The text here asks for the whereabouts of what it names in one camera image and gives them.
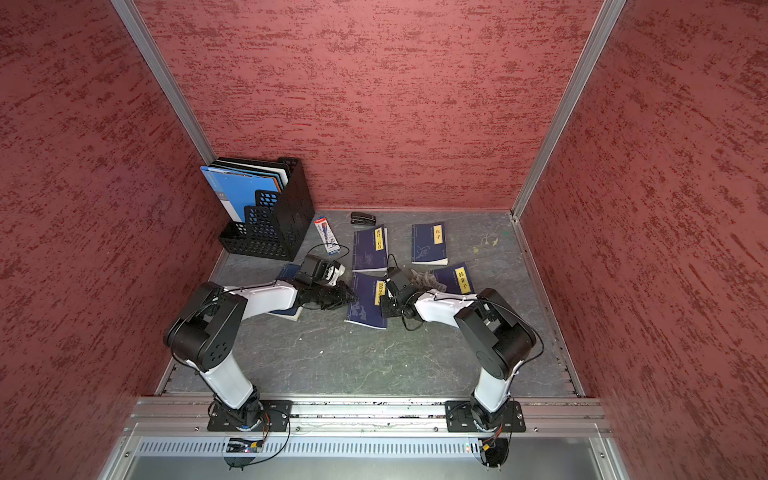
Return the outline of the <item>grey striped wiping cloth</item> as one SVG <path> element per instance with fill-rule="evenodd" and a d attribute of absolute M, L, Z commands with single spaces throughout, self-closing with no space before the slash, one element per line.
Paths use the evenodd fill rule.
<path fill-rule="evenodd" d="M 437 290 L 439 292 L 447 291 L 447 285 L 441 283 L 431 272 L 411 270 L 411 283 L 416 287 L 425 290 Z"/>

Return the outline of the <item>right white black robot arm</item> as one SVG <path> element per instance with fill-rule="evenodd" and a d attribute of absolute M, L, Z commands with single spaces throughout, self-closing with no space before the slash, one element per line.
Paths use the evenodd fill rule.
<path fill-rule="evenodd" d="M 387 269 L 384 281 L 386 314 L 404 321 L 439 323 L 462 333 L 481 366 L 469 412 L 477 429 L 499 429 L 513 379 L 538 342 L 535 329 L 492 288 L 477 294 L 450 294 L 419 286 L 396 267 Z"/>

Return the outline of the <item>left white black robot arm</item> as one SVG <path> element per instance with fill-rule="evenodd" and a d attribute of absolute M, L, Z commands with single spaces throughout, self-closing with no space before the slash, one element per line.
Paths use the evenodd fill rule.
<path fill-rule="evenodd" d="M 274 280 L 250 287 L 206 282 L 195 290 L 164 337 L 178 363 L 193 369 L 213 393 L 213 412 L 240 431 L 266 426 L 257 387 L 238 365 L 233 347 L 243 320 L 309 304 L 334 310 L 356 300 L 343 281 L 334 286 Z"/>

